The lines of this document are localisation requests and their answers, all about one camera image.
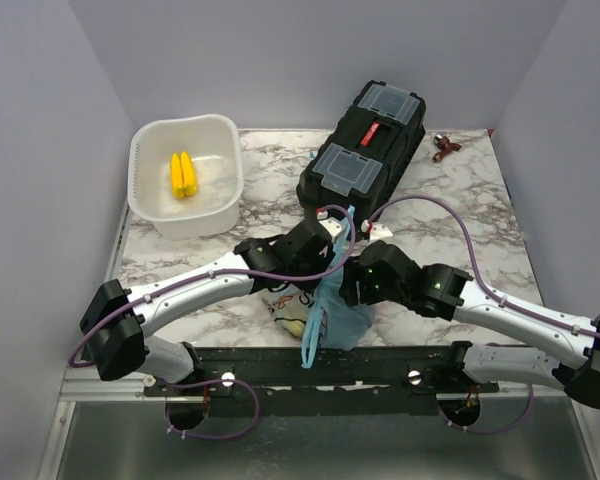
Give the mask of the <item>light blue plastic bag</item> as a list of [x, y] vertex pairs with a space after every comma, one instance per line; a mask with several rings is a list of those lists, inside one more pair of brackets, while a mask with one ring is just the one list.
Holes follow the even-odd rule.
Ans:
[[335, 242], [335, 256], [329, 265], [333, 272], [322, 278], [312, 293], [288, 283], [259, 293], [274, 323], [301, 342], [300, 363], [304, 369], [313, 367], [321, 348], [349, 351], [356, 347], [375, 320], [373, 307], [349, 307], [339, 294], [343, 270], [335, 265], [347, 251], [351, 224], [343, 219], [339, 225], [344, 233]]

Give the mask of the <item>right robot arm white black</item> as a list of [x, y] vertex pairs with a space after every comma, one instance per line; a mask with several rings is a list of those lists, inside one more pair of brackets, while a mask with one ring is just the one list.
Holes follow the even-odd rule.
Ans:
[[544, 385], [600, 410], [600, 314], [569, 315], [508, 297], [445, 264], [419, 266], [397, 246], [377, 241], [343, 267], [349, 306], [393, 302], [424, 318], [495, 331], [513, 346], [467, 347], [444, 362], [440, 379], [460, 392], [474, 381]]

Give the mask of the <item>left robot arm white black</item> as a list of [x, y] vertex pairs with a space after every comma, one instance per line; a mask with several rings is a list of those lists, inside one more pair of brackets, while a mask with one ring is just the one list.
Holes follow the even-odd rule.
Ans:
[[303, 220], [286, 234], [245, 239], [210, 264], [167, 280], [131, 288], [117, 279], [103, 283], [79, 323], [100, 379], [143, 372], [181, 395], [194, 393], [202, 372], [192, 347], [157, 332], [223, 300], [282, 285], [314, 289], [344, 235], [334, 220]]

